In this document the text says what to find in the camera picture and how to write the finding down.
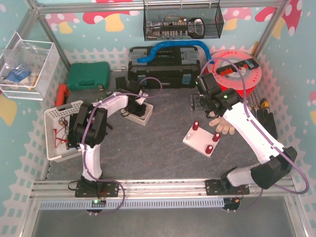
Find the white spring tray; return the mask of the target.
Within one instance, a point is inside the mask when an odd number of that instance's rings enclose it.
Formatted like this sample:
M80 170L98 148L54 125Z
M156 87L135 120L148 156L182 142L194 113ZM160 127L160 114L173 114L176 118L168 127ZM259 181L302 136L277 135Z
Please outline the white spring tray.
M154 106L151 105L151 104L148 104L146 102L144 102L143 105L146 106L145 114L143 116L138 117L138 116L136 116L134 114L129 114L129 115L125 116L125 118L127 120L135 122L135 123L137 123L139 125L146 126L146 124L148 123L150 117L152 116Z

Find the beige work glove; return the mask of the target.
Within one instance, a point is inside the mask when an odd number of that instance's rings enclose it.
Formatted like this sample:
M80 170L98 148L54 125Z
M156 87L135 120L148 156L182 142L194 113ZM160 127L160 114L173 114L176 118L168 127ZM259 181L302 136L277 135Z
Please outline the beige work glove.
M209 126L216 126L216 132L222 133L224 135L230 134L234 135L235 128L229 122L227 122L224 118L218 117L209 122Z

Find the red spring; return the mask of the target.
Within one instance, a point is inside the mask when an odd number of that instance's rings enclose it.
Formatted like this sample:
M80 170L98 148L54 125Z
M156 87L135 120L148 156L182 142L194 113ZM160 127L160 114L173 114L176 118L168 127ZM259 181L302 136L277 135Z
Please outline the red spring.
M205 149L205 153L208 154L208 155L211 154L212 151L213 151L213 146L212 145L208 145L206 147L206 149Z
M197 131L198 128L199 128L199 122L198 122L198 121L195 121L194 124L193 124L192 129L193 129L193 131Z
M216 134L214 134L214 136L212 138L212 141L213 142L218 142L219 139L220 139L220 133L216 133Z

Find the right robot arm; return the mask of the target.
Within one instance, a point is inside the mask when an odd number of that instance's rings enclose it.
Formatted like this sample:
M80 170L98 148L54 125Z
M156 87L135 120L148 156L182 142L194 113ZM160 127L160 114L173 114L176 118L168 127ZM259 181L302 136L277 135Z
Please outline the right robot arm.
M293 147L278 142L255 118L236 90L222 90L212 73L195 80L200 103L206 112L229 122L248 143L258 163L244 168L232 168L221 178L223 188L256 184L267 190L287 175L297 157Z

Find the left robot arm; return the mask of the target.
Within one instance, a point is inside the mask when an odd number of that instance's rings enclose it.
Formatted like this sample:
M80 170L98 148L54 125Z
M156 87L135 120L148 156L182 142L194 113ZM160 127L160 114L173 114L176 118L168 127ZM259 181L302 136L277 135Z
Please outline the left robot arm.
M71 136L81 148L83 172L76 181L74 189L77 198L117 197L122 189L120 182L113 179L103 179L100 164L100 145L105 139L108 125L107 119L122 109L136 111L139 116L145 114L144 104L139 99L148 97L142 92L142 85L131 81L127 88L119 88L108 97L95 103L82 103L76 120L71 127Z

